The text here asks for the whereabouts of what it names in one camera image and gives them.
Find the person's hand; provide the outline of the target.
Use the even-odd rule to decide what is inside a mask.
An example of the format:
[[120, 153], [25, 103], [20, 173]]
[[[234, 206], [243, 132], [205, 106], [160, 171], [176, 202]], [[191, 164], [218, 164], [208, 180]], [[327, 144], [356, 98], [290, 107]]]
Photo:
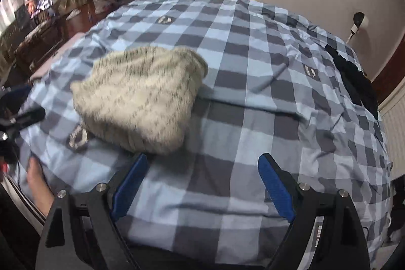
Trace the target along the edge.
[[55, 197], [44, 179], [39, 160], [35, 157], [29, 159], [27, 182], [34, 198], [34, 204], [47, 217]]

